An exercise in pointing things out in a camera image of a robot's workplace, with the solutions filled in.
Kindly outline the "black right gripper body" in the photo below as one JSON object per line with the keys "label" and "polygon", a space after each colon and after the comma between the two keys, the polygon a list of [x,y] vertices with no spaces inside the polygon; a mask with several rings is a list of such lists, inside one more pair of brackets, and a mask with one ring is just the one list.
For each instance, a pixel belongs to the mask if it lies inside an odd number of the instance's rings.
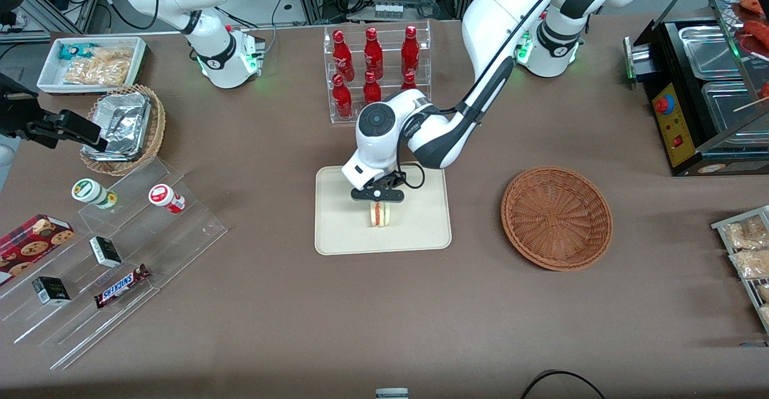
{"label": "black right gripper body", "polygon": [[42,118],[38,94],[1,73],[1,134],[16,137],[28,123]]}

